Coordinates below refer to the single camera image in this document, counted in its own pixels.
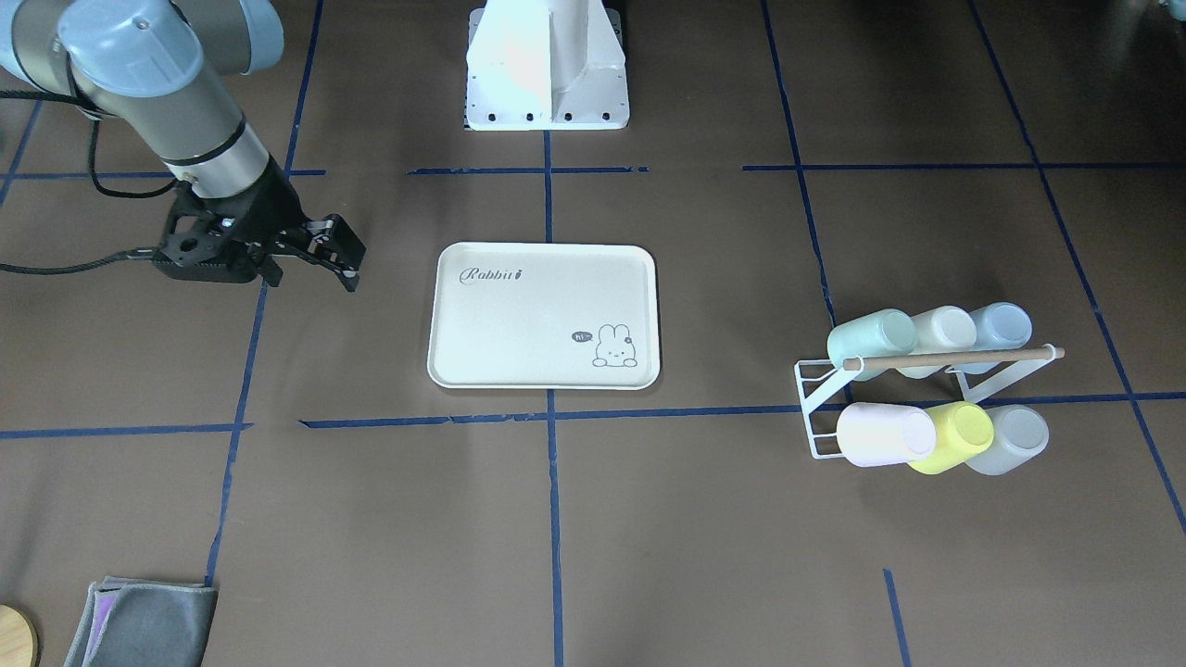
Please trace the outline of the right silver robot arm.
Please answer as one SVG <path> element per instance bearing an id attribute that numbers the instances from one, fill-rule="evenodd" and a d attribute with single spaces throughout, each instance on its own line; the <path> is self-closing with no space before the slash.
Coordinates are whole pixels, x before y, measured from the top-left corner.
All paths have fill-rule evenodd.
<path id="1" fill-rule="evenodd" d="M 270 1 L 5 1 L 4 70 L 28 84 L 11 100 L 72 104 L 94 126 L 122 119 L 172 173 L 159 244 L 145 260 L 181 282 L 283 279 L 280 255 L 361 281 L 365 244 L 343 217 L 313 220 L 224 83 L 283 55 Z"/>

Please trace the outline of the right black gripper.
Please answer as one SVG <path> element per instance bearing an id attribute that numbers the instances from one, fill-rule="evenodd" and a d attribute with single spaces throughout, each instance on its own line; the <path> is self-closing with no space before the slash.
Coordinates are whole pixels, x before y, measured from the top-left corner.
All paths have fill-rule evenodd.
<path id="1" fill-rule="evenodd" d="M 338 214 L 310 220 L 296 190 L 270 157 L 259 180 L 237 195 L 203 198 L 190 182 L 176 186 L 151 263 L 186 282 L 254 282 L 278 287 L 283 269 L 272 253 L 331 271 L 347 293 L 361 282 L 366 244 Z"/>

